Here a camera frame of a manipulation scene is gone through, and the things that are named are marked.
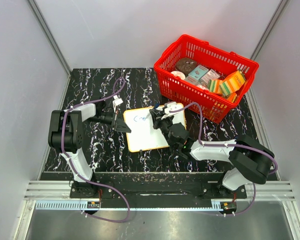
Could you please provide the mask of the yellow framed whiteboard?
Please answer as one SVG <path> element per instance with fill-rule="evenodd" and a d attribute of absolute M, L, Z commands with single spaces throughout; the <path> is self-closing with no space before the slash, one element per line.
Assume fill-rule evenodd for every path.
<path fill-rule="evenodd" d="M 164 105 L 160 105 L 158 109 L 162 110 Z M 171 126 L 168 136 L 164 136 L 159 129 L 154 129 L 154 122 L 146 118 L 151 107 L 136 108 L 126 110 L 123 113 L 123 119 L 131 129 L 126 134 L 128 149 L 132 153 L 139 151 L 149 151 L 178 145 L 182 140 L 181 135 L 185 135 L 186 118 L 184 111 L 180 111 L 174 115 L 173 125 Z"/>

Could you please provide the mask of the blue capped whiteboard marker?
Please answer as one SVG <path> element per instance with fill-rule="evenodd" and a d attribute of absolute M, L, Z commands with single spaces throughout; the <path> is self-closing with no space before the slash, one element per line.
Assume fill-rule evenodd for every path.
<path fill-rule="evenodd" d="M 160 106 L 159 103 L 156 103 L 153 108 L 149 109 L 148 114 L 146 115 L 146 119 L 151 119 L 152 121 L 158 116 L 160 113 L 160 110 L 158 110 L 158 107 Z"/>

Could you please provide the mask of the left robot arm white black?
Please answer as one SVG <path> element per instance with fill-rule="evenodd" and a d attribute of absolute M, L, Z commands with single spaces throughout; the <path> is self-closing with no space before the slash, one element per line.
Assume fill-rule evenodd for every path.
<path fill-rule="evenodd" d="M 81 185 L 81 192 L 88 198 L 97 195 L 98 185 L 94 182 L 94 173 L 89 167 L 82 145 L 84 141 L 83 125 L 91 121 L 108 125 L 112 130 L 122 133 L 131 133 L 132 130 L 125 123 L 118 106 L 123 100 L 114 95 L 112 100 L 113 111 L 105 111 L 106 98 L 80 103 L 67 110 L 54 110 L 51 113 L 48 132 L 48 144 L 59 151 L 66 160 L 73 179 Z"/>

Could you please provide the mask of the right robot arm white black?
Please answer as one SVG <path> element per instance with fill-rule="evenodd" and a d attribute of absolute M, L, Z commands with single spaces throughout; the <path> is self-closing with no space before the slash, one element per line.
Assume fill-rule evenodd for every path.
<path fill-rule="evenodd" d="M 263 185 L 278 165 L 268 148 L 248 135 L 239 135 L 228 141 L 202 141 L 190 137 L 181 123 L 173 123 L 174 114 L 164 107 L 149 111 L 153 128 L 160 130 L 169 149 L 184 161 L 216 160 L 232 164 L 216 184 L 206 190 L 209 198 L 229 198 L 242 186 Z"/>

